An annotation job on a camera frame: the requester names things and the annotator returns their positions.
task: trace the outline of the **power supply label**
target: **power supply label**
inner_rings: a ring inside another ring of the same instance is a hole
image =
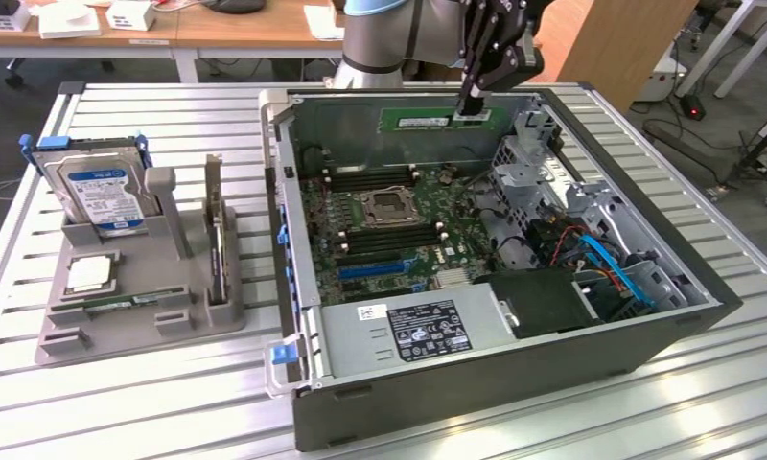
[[[472,349],[451,300],[387,311],[400,358],[417,361]]]

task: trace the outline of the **cpu socket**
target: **cpu socket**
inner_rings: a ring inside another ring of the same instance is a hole
[[[365,223],[369,227],[391,227],[417,223],[412,193],[404,188],[360,194]]]

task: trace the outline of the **open computer tower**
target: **open computer tower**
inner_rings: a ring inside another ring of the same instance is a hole
[[[261,99],[300,450],[631,372],[739,307],[551,91]]]

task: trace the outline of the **table leg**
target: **table leg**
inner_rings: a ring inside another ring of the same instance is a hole
[[[692,66],[692,69],[690,69],[686,78],[682,80],[682,84],[679,85],[679,88],[676,88],[676,97],[682,98],[686,94],[688,94],[688,91],[691,91],[692,85],[699,80],[699,77],[702,77],[702,74],[707,70],[707,67],[711,65],[714,58],[716,58],[719,51],[724,47],[727,40],[732,37],[732,34],[736,32],[736,29],[742,25],[744,18],[751,12],[752,7],[755,6],[754,3],[755,0],[744,0],[736,12],[732,13],[732,17],[730,17],[730,20],[727,21],[727,24],[724,24],[719,35],[716,35],[716,39],[704,51],[704,54]]]
[[[200,75],[196,72],[196,59],[198,51],[196,49],[173,49],[173,60],[176,61],[176,70],[178,71],[178,81],[181,83],[198,83]]]
[[[760,55],[762,51],[764,51],[764,48],[767,48],[767,31],[764,32],[764,34],[762,34],[762,37],[756,40],[755,44],[751,47],[751,50],[744,55],[744,57],[742,57],[742,60],[739,61],[739,65],[735,66],[735,68],[730,72],[730,75],[727,76],[727,78],[722,82],[719,89],[716,89],[716,92],[714,93],[714,95],[718,98],[723,98],[727,95],[727,91],[730,91],[730,88],[732,88],[732,85],[742,78],[742,76],[744,75],[744,72],[747,72],[747,69],[751,67],[752,63],[755,62],[758,55]]]

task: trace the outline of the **slotted aluminum table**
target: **slotted aluminum table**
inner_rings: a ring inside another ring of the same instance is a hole
[[[630,375],[336,449],[295,451],[291,403],[267,398],[261,373],[261,344],[280,335],[257,112],[267,86],[89,84],[57,97],[44,134],[140,129],[154,164],[176,168],[182,207],[200,205],[205,154],[223,155],[248,326],[144,354],[36,366],[62,234],[60,205],[29,169],[0,233],[0,458],[767,458],[767,260],[602,97],[571,84],[548,87],[744,306]],[[596,170],[572,146],[567,138],[590,177]]]

